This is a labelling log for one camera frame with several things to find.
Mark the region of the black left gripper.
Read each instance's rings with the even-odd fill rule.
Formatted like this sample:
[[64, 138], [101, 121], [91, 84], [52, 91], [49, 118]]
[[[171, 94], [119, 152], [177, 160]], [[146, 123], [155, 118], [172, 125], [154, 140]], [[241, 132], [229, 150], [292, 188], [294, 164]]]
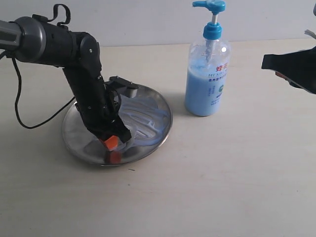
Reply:
[[108, 151], [118, 147], [119, 139], [130, 141], [131, 132], [119, 117], [121, 97], [114, 89], [95, 81], [79, 89], [75, 98], [83, 124]]

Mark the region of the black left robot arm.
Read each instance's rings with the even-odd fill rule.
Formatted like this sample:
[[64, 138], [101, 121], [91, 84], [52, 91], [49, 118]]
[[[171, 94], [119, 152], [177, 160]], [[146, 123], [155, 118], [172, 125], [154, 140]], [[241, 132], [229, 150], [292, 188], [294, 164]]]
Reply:
[[100, 46], [86, 32], [72, 32], [64, 23], [52, 25], [39, 15], [0, 23], [0, 47], [13, 62], [62, 68], [76, 100], [83, 124], [108, 150], [131, 139], [129, 129], [119, 117], [124, 94], [132, 96], [137, 86], [120, 77], [104, 81]]

